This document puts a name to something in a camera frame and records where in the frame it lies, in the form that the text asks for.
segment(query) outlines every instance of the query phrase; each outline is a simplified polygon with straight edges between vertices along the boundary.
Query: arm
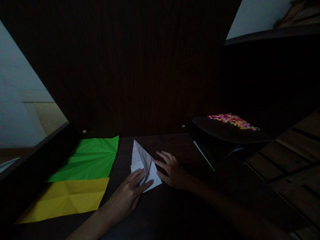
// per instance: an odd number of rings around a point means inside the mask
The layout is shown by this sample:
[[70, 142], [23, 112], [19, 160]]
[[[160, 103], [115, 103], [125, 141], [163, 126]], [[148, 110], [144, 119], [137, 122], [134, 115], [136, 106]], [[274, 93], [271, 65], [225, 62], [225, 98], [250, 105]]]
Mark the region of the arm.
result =
[[165, 160], [166, 164], [157, 160], [153, 160], [154, 163], [162, 167], [169, 175], [166, 176], [158, 171], [157, 174], [162, 181], [171, 187], [184, 189], [199, 195], [246, 239], [292, 239], [265, 218], [247, 211], [232, 199], [189, 175], [170, 153], [162, 151], [162, 153], [157, 152], [157, 154]]
[[146, 175], [144, 169], [137, 169], [131, 173], [118, 187], [111, 198], [95, 211], [77, 230], [66, 240], [99, 239], [115, 224], [136, 209], [141, 194], [147, 190], [153, 180], [137, 187]]

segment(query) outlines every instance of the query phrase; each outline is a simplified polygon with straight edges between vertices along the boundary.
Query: yellow origami paper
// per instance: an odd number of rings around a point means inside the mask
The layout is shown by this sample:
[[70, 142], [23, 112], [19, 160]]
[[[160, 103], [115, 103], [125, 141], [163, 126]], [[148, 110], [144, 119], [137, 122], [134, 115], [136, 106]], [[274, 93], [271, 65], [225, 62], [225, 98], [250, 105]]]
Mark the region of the yellow origami paper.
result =
[[27, 208], [16, 224], [97, 210], [108, 182], [109, 178], [54, 182]]

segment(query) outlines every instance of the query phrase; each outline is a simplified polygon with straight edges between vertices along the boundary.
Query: wooden desk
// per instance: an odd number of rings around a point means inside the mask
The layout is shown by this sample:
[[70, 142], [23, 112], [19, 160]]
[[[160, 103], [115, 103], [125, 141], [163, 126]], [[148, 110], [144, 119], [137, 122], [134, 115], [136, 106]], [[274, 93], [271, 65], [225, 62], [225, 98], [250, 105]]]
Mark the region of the wooden desk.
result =
[[[232, 196], [286, 231], [307, 223], [267, 184], [236, 159], [214, 166], [213, 172], [187, 134], [121, 138], [111, 172], [105, 203], [130, 174], [133, 139], [151, 156], [156, 151], [173, 153], [191, 174]], [[64, 239], [93, 212], [16, 225], [15, 239]], [[241, 239], [233, 228], [199, 197], [165, 183], [144, 193], [137, 209], [114, 226], [102, 239]]]
[[[111, 172], [105, 203], [131, 173], [133, 139], [155, 159], [156, 151], [173, 153], [181, 165], [202, 179], [210, 178], [212, 169], [187, 134], [121, 138]], [[47, 219], [14, 226], [15, 239], [63, 239], [93, 212]], [[210, 237], [238, 238], [237, 233], [199, 197], [178, 191], [165, 183], [144, 193], [137, 209], [116, 225], [102, 239], [186, 239]]]

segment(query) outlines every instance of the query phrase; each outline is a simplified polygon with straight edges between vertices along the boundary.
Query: right hand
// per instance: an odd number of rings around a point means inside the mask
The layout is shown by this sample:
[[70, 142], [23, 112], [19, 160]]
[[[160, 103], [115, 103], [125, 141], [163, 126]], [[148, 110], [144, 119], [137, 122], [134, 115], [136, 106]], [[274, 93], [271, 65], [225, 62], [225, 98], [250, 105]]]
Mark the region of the right hand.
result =
[[188, 174], [178, 163], [175, 156], [171, 153], [162, 151], [157, 154], [163, 158], [166, 162], [153, 159], [152, 161], [158, 166], [162, 167], [169, 176], [164, 175], [162, 172], [157, 171], [159, 178], [171, 187], [176, 189], [188, 190], [191, 183], [194, 181], [194, 177]]
[[154, 180], [151, 179], [138, 186], [145, 176], [144, 169], [135, 170], [121, 183], [110, 199], [98, 209], [106, 215], [112, 226], [136, 209], [141, 194], [153, 184]]

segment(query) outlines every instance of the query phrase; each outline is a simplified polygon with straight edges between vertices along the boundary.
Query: folded paper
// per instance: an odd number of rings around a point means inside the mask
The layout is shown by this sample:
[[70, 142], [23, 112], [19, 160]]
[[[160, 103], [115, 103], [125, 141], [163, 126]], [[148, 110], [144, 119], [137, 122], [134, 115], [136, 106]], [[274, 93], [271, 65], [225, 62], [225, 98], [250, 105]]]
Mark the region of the folded paper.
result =
[[116, 158], [119, 136], [109, 139], [82, 139], [67, 163], [48, 182], [109, 177]]
[[20, 216], [16, 224], [97, 210], [109, 178], [52, 183]]
[[134, 172], [138, 168], [144, 168], [146, 172], [146, 176], [141, 180], [140, 185], [145, 182], [149, 182], [151, 179], [154, 180], [151, 187], [149, 187], [146, 191], [160, 185], [162, 181], [156, 174], [157, 167], [155, 163], [152, 161], [152, 157], [143, 147], [137, 143], [136, 140], [133, 141], [133, 150], [132, 150], [132, 160], [131, 160], [131, 172]]

